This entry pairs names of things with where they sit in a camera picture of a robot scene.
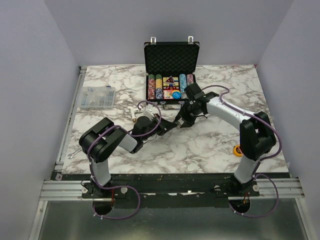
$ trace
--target clear plastic container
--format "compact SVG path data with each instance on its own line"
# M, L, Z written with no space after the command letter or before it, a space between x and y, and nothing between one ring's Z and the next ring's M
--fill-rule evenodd
M111 86L85 86L79 96L81 109L111 109L115 102L116 89Z

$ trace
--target blue poker chip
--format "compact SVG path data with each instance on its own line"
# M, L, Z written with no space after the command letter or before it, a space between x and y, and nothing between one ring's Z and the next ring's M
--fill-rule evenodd
M180 99L180 98L181 98L181 93L180 93L179 91L174 91L174 92L172 93L172 97L173 97L174 99Z

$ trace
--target wall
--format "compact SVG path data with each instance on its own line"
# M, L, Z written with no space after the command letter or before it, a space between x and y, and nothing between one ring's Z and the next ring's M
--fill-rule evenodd
M293 0L44 0L80 65L143 64L143 43L201 43L199 64L256 64Z
M79 68L42 0L0 3L0 239L28 239Z
M320 1L295 0L257 72L290 172L299 176L320 237Z

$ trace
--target table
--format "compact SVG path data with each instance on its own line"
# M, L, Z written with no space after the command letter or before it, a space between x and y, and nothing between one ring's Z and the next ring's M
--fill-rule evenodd
M67 155L79 148L80 136L108 117L116 125L130 130L134 123L128 106L135 106L146 98L146 69L144 65L89 66L84 87L112 86L116 89L114 108L110 110L77 108L72 131L63 149L63 174L89 174L89 161L83 152L72 159ZM199 65L195 71L201 88L223 85L230 88L225 99L253 112L270 112L264 97L257 71L253 65ZM222 93L222 89L208 91ZM172 121L177 110L163 110L165 119ZM164 136L146 143L136 154L118 147L110 156L112 174L178 174L178 173L233 173L240 158L233 154L239 144L239 132L215 116L201 117L191 128L174 129ZM277 151L275 146L271 153ZM262 162L258 172L288 172L281 153Z

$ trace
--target stack of poker chips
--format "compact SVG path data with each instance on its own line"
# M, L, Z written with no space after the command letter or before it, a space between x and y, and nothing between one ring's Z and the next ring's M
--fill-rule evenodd
M160 74L155 75L155 99L163 98L162 90L162 76Z
M186 76L186 84L189 86L194 83L194 76L192 74L188 74Z
M155 99L155 75L148 76L148 99Z
M186 99L187 94L185 93L185 88L187 87L187 78L185 74L180 74L179 82L180 82L181 98Z

